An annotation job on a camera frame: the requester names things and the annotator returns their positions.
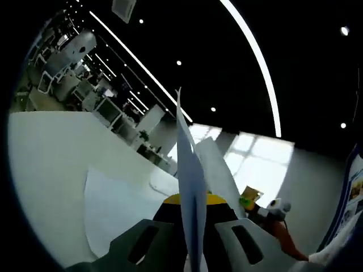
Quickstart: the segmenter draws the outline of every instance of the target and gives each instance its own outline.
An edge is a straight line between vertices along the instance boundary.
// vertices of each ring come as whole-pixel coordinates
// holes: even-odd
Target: wall
[[[216,139],[216,144],[223,156],[226,155],[236,136],[234,133],[222,131]]]
[[[145,130],[147,133],[153,131],[153,129],[160,123],[161,118],[165,112],[159,107],[159,105],[153,106],[141,119],[136,129],[138,131]]]
[[[304,254],[315,252],[332,223],[343,187],[345,165],[295,148],[277,195],[292,204],[289,232]]]
[[[161,146],[161,153],[168,155],[176,144],[176,122],[162,120],[149,135],[149,142],[156,147]]]

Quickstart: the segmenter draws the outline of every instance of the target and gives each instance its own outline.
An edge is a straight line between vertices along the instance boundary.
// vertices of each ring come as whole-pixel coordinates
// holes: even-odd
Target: yellow part
[[[177,204],[180,205],[180,195],[173,194],[164,200],[165,204]],[[216,194],[206,194],[206,204],[207,205],[216,205],[227,203],[223,198],[217,196]]]

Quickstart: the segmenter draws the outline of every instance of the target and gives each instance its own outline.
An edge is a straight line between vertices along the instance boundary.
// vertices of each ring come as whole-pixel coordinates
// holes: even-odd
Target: desk
[[[37,237],[62,266],[96,259],[83,221],[89,165],[161,203],[165,196],[152,190],[149,182],[178,182],[92,113],[19,112],[9,118],[10,165],[21,207]],[[130,205],[128,201],[135,201],[129,196],[120,197],[127,199],[135,214],[143,209]]]

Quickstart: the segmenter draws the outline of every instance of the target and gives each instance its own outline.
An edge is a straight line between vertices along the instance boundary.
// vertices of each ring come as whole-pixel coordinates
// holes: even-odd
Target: chair
[[[59,82],[66,73],[69,65],[70,60],[65,54],[53,52],[45,63],[37,90],[42,94],[48,94],[53,81],[56,79],[57,82]],[[43,82],[45,82],[46,90],[41,89]]]

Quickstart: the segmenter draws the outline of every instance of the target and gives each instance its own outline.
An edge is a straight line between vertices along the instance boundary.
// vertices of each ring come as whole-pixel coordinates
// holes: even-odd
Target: gray plastic part
[[[237,239],[232,228],[242,226],[253,238],[256,245],[262,252],[263,259],[252,265],[248,261],[241,243]],[[265,272],[265,271],[283,271],[287,272],[295,259],[291,258],[281,250],[279,241],[257,226],[247,218],[215,224],[220,237],[225,246],[228,258],[231,263],[232,271],[235,272]]]
[[[128,260],[132,249],[140,236],[152,226],[158,229],[143,261],[137,265]],[[152,220],[141,220],[134,227],[114,239],[109,252],[93,263],[81,262],[66,269],[67,272],[119,272],[119,271],[170,271],[167,257],[170,252],[170,240],[173,224]]]

